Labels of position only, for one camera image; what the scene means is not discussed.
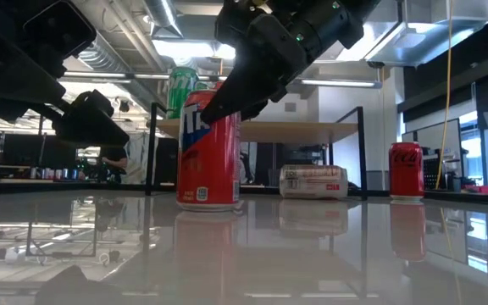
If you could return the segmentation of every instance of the shelf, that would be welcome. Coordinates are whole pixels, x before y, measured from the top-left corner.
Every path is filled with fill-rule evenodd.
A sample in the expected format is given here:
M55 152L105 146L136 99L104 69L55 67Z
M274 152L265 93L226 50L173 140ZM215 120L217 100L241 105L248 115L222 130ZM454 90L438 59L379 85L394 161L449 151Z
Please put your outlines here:
M177 139L180 120L159 119L157 127ZM326 144L334 143L357 132L357 124L308 122L241 123L241 141L259 143Z

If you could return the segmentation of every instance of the ventilation duct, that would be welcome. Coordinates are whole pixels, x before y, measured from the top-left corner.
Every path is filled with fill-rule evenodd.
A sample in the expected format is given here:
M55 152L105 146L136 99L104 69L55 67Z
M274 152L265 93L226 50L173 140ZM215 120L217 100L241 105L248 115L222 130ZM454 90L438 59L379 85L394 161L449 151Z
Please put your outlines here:
M79 54L79 59L96 72L133 72L99 33L97 33L96 40ZM154 102L153 99L157 98L137 80L131 80L128 84L115 85L128 91L148 112L150 111L150 104Z
M154 38L160 30L184 38L180 28L176 24L176 9L171 0L142 0L150 17L152 30L150 35Z

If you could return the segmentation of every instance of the yellow cable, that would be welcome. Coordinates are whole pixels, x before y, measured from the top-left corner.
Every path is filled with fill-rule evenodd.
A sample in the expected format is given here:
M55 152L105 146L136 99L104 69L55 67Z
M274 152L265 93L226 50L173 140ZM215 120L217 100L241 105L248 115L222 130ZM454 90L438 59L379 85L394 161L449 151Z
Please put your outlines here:
M447 129L447 117L449 116L449 103L451 101L451 63L452 63L452 31L453 31L453 0L449 0L449 47L447 49L447 93L446 93L446 113L444 116L444 132L441 138L441 150L438 158L438 175L436 176L436 190L440 186L441 178L441 164L444 159L444 149L446 146L446 129ZM446 216L444 214L444 208L440 208L441 221L444 226L444 233L446 234L447 246L449 247L449 253L451 254L451 264L453 267L453 273L455 275L455 284L457 285L457 299L459 304L463 304L463 296L461 294L461 286L458 280L457 268L455 266L455 255L453 253L453 246L451 238L449 237L449 231L446 224Z

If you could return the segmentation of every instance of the white can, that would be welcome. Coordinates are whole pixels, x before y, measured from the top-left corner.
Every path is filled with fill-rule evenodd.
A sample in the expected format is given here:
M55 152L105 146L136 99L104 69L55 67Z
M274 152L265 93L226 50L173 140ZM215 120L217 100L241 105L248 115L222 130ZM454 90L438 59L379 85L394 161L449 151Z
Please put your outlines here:
M284 165L280 194L301 199L347 197L347 171L335 165Z

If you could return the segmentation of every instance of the red soda can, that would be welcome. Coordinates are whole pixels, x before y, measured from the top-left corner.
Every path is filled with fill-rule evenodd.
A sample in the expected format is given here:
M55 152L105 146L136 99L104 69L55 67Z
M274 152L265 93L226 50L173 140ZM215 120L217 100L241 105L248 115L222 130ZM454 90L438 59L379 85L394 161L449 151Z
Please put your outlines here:
M192 92L180 116L177 202L187 210L231 210L240 187L240 114L212 125L202 110L216 91Z
M393 200L391 208L391 249L397 258L410 262L424 260L424 204Z
M391 197L419 200L424 195L423 152L416 142L394 143L389 149Z

